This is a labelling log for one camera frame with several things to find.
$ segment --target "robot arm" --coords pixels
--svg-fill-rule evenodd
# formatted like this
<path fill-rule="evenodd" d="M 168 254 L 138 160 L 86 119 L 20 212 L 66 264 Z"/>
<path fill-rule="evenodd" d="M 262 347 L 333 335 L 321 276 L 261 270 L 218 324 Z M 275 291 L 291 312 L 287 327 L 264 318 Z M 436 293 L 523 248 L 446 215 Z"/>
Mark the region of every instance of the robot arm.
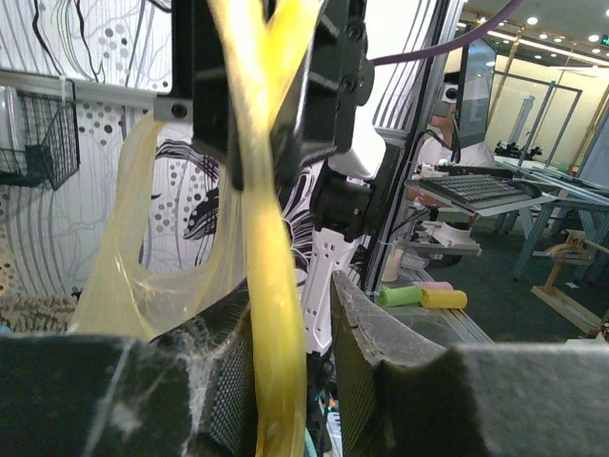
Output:
<path fill-rule="evenodd" d="M 328 159 L 327 169 L 320 175 L 311 203 L 316 216 L 313 252 L 301 298 L 309 354 L 323 356 L 330 347 L 330 278 L 334 271 L 349 268 L 363 240 L 365 217 L 377 190 L 374 183 L 385 150 L 384 139 L 372 125 L 371 110 L 358 108 L 351 149 Z M 326 208 L 330 215 L 324 215 Z"/>
<path fill-rule="evenodd" d="M 270 17 L 276 2 L 264 1 Z M 363 0 L 324 0 L 310 51 L 271 132 L 275 182 L 291 188 L 303 167 L 351 148 L 355 110 L 365 95 Z M 206 1 L 172 6 L 172 90 L 155 101 L 159 120 L 191 122 L 192 146 L 226 166 L 243 188 L 237 126 L 231 108 L 223 50 Z"/>

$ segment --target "black metal bracket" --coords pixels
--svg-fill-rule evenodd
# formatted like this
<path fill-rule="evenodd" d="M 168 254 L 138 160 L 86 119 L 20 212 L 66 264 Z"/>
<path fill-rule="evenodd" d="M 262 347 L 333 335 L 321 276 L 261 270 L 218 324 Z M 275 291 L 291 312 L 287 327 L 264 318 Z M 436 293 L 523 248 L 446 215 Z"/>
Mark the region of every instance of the black metal bracket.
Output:
<path fill-rule="evenodd" d="M 265 1 L 270 17 L 274 0 Z M 374 79 L 360 75 L 365 48 L 365 0 L 326 0 L 315 37 L 271 133 L 278 186 L 292 187 L 303 167 L 351 147 L 355 108 Z M 173 85 L 159 96 L 155 116 L 192 121 L 192 145 L 225 164 L 243 188 L 238 135 L 222 45 L 206 1 L 175 0 L 172 8 Z"/>
<path fill-rule="evenodd" d="M 382 209 L 389 198 L 392 173 L 400 157 L 400 148 L 386 145 L 376 178 L 365 186 L 349 182 L 347 177 L 324 164 L 311 195 L 310 211 L 315 229 L 332 229 L 351 242 L 369 233 L 383 222 Z"/>

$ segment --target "black metal frame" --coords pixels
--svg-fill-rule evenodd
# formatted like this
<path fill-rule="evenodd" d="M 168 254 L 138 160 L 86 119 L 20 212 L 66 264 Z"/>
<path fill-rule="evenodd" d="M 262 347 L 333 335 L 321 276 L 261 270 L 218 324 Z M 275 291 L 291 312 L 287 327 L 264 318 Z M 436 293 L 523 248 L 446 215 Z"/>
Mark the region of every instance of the black metal frame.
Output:
<path fill-rule="evenodd" d="M 443 0 L 436 5 L 436 11 L 434 13 L 434 23 L 430 28 L 430 36 L 428 38 L 429 45 L 437 45 L 442 37 L 442 24 L 446 19 L 448 12 L 450 11 L 450 4 L 452 0 Z M 365 258 L 363 260 L 362 275 L 360 278 L 360 285 L 362 289 L 374 290 L 379 286 L 381 282 L 381 276 L 383 274 L 384 260 L 390 250 L 388 239 L 393 227 L 398 224 L 398 217 L 400 212 L 400 202 L 403 201 L 406 187 L 403 185 L 406 177 L 410 174 L 412 167 L 412 161 L 414 159 L 417 143 L 416 139 L 418 131 L 425 129 L 428 120 L 431 115 L 422 122 L 425 116 L 425 99 L 430 97 L 429 93 L 433 93 L 435 88 L 429 83 L 429 77 L 432 74 L 432 67 L 434 60 L 427 59 L 422 69 L 422 77 L 419 86 L 419 95 L 417 101 L 414 102 L 414 114 L 412 119 L 415 124 L 412 126 L 411 131 L 404 132 L 404 146 L 403 153 L 398 159 L 398 163 L 395 167 L 395 173 L 391 176 L 391 188 L 388 191 L 387 201 L 391 201 L 391 205 L 386 205 L 382 209 L 380 214 L 380 220 L 387 221 L 384 226 L 379 226 L 373 233 L 370 234 L 370 241 L 366 249 Z"/>
<path fill-rule="evenodd" d="M 274 0 L 265 0 L 267 17 L 274 7 Z M 351 148 L 355 108 L 362 102 L 364 15 L 365 0 L 325 0 L 322 5 L 310 51 L 271 133 L 280 186 L 293 186 L 306 165 Z M 175 120 L 192 119 L 193 147 L 225 164 L 234 187 L 242 189 L 222 45 L 207 2 L 176 0 L 172 27 L 172 91 L 160 98 L 172 103 L 169 110 Z"/>

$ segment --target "translucent plastic film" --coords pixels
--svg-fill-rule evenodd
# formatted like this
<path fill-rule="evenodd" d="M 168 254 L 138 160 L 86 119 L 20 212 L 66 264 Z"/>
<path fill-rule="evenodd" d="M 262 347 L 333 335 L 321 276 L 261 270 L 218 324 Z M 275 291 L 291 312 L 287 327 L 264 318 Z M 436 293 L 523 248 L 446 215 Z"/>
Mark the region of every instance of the translucent plastic film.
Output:
<path fill-rule="evenodd" d="M 147 228 L 156 138 L 152 113 L 129 134 L 118 168 L 116 201 L 69 330 L 150 340 L 231 292 L 245 277 L 241 199 L 221 170 L 220 209 L 206 264 L 157 274 L 138 263 Z"/>
<path fill-rule="evenodd" d="M 294 260 L 275 198 L 269 133 L 312 40 L 319 0 L 208 0 L 222 36 L 244 166 L 247 284 L 258 404 L 257 456 L 302 456 L 305 334 Z"/>

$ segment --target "ceiling light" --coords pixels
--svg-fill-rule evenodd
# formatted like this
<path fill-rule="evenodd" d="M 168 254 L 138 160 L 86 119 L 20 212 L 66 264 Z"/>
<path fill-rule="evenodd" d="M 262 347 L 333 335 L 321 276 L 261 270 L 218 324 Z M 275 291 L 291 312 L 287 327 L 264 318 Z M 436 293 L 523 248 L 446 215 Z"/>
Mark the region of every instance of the ceiling light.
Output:
<path fill-rule="evenodd" d="M 509 35 L 507 33 L 502 33 L 499 31 L 489 31 L 489 35 L 496 36 L 497 38 L 501 38 L 502 40 L 508 41 L 516 41 L 516 37 L 513 35 Z M 548 52 L 553 52 L 555 54 L 564 55 L 566 57 L 573 57 L 581 62 L 587 62 L 589 64 L 600 65 L 602 67 L 607 67 L 607 61 L 601 60 L 596 57 L 592 57 L 591 55 L 578 54 L 576 52 L 572 52 L 570 50 L 563 50 L 561 48 L 554 48 L 552 46 L 544 45 L 538 41 L 527 40 L 525 38 L 521 38 L 519 43 L 524 46 L 528 46 L 530 48 L 536 48 L 538 50 L 547 50 Z"/>
<path fill-rule="evenodd" d="M 590 68 L 590 67 L 550 67 L 552 70 L 565 70 L 565 71 L 583 71 L 583 72 L 590 72 L 590 70 L 607 70 L 607 68 L 600 68 L 598 65 L 595 65 L 594 67 Z"/>

